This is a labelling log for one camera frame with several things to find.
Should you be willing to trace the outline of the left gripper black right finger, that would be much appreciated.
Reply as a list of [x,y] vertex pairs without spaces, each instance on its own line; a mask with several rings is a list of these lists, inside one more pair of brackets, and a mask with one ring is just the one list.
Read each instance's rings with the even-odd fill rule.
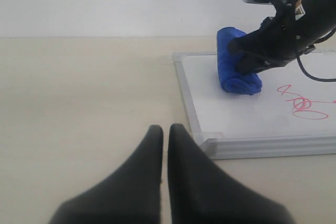
[[196,145],[181,124],[170,127],[167,155],[172,223],[294,223],[287,208],[244,186]]

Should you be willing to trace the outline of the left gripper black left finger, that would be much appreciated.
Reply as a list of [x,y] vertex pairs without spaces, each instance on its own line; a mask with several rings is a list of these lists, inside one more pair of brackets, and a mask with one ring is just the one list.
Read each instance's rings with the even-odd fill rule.
[[163,130],[151,125],[115,172],[61,204],[50,223],[160,223],[162,156]]

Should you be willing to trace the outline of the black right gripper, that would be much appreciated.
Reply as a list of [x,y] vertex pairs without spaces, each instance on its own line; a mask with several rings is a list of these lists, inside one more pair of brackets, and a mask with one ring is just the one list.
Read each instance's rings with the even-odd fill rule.
[[294,18],[268,17],[258,30],[232,39],[227,49],[234,57],[242,55],[235,63],[235,70],[248,74],[284,67],[296,56],[314,51],[315,45],[297,34]]

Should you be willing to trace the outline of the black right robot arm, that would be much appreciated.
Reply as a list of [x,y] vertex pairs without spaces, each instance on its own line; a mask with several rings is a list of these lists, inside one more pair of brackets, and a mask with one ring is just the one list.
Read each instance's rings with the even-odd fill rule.
[[284,67],[335,33],[335,0],[243,0],[273,5],[258,30],[231,40],[228,51],[242,57],[235,64],[241,74]]

